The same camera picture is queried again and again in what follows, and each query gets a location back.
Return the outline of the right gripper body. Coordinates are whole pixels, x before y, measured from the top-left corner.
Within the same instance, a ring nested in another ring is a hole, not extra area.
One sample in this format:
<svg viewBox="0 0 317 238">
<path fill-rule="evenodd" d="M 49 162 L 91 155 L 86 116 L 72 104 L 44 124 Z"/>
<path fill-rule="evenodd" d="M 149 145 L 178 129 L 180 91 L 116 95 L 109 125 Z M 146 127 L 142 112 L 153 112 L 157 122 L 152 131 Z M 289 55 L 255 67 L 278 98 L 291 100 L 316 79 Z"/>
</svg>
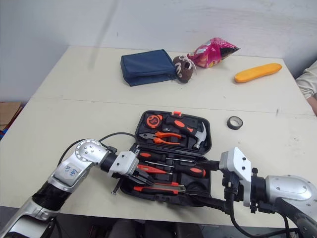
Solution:
<svg viewBox="0 0 317 238">
<path fill-rule="evenodd" d="M 234 201 L 243 201 L 243 185 L 240 184 L 240 178 L 234 172 L 227 170 L 223 173 L 222 185 L 224 186 L 224 198 L 228 202 L 231 195 L 234 195 Z"/>
</svg>

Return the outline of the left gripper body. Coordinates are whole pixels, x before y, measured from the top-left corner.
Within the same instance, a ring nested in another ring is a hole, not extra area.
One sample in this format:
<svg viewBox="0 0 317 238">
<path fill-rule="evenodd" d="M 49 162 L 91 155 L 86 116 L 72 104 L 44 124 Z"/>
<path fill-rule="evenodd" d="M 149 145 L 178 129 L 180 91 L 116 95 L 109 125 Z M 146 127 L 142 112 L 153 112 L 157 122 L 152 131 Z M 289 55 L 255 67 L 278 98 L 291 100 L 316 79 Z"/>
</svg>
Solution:
<svg viewBox="0 0 317 238">
<path fill-rule="evenodd" d="M 123 180 L 128 180 L 128 181 L 134 181 L 135 177 L 135 172 L 132 173 L 127 173 L 127 174 L 120 174 L 118 172 L 112 173 L 111 177 L 114 179 L 123 179 Z"/>
</svg>

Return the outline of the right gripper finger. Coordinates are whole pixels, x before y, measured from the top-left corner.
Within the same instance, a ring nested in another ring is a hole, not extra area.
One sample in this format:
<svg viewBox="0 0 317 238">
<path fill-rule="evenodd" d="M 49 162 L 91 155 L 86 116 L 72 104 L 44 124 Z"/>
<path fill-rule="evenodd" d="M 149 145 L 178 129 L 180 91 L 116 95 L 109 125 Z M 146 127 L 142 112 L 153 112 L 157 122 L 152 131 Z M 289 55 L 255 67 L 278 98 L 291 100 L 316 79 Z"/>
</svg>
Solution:
<svg viewBox="0 0 317 238">
<path fill-rule="evenodd" d="M 214 161 L 214 160 L 200 161 L 200 162 L 197 162 L 197 166 L 206 171 L 218 171 L 219 161 Z"/>
<path fill-rule="evenodd" d="M 229 214 L 229 204 L 226 200 L 213 198 L 208 192 L 187 192 L 187 195 L 203 204 L 203 206 L 217 209 L 225 214 Z"/>
</svg>

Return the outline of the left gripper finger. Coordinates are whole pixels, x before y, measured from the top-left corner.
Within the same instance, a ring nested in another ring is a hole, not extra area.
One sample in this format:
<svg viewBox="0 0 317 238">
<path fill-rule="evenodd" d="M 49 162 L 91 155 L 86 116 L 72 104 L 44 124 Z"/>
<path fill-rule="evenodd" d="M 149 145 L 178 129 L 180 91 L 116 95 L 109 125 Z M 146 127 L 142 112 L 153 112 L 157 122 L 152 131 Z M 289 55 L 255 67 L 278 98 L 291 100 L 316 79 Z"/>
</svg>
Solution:
<svg viewBox="0 0 317 238">
<path fill-rule="evenodd" d="M 135 177 L 135 179 L 133 182 L 140 184 L 140 185 L 144 185 L 144 186 L 151 186 L 151 185 L 144 184 L 142 181 L 138 180 L 136 176 L 134 176 L 134 177 Z"/>
<path fill-rule="evenodd" d="M 139 167 L 136 167 L 135 169 L 135 176 L 138 180 L 142 181 L 144 184 L 147 185 L 154 185 L 154 179 L 146 172 L 140 169 Z"/>
</svg>

